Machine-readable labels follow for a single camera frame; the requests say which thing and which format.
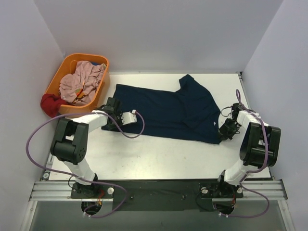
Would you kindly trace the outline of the navy blue t shirt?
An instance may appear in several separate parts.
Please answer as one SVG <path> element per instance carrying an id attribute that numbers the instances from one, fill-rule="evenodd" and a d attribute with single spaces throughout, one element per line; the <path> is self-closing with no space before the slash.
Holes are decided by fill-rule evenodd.
<path id="1" fill-rule="evenodd" d="M 113 97 L 122 110 L 135 109 L 143 117 L 122 130 L 138 134 L 144 128 L 144 135 L 220 144 L 220 109 L 210 91 L 190 75 L 179 84 L 175 92 L 117 84 Z"/>

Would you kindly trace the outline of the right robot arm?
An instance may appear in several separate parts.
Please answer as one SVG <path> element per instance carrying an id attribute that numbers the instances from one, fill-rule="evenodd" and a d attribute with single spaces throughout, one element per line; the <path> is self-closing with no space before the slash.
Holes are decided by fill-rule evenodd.
<path id="1" fill-rule="evenodd" d="M 226 197 L 248 176 L 274 166 L 278 159 L 281 129 L 263 122 L 258 113 L 235 103 L 230 116 L 219 128 L 218 137 L 221 141 L 231 140 L 241 128 L 245 135 L 239 160 L 224 170 L 215 184 L 215 192 L 220 197 Z"/>

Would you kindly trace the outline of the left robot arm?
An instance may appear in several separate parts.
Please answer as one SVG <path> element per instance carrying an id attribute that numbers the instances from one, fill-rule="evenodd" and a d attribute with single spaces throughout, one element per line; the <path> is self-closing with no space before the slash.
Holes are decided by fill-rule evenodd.
<path id="1" fill-rule="evenodd" d="M 82 188 L 87 198 L 98 195 L 99 186 L 94 183 L 97 175 L 86 161 L 88 136 L 101 127 L 114 128 L 113 120 L 123 125 L 121 102 L 109 97 L 106 105 L 93 110 L 91 114 L 74 119 L 61 118 L 58 121 L 51 143 L 51 154 L 62 161 L 75 175 L 76 185 Z"/>

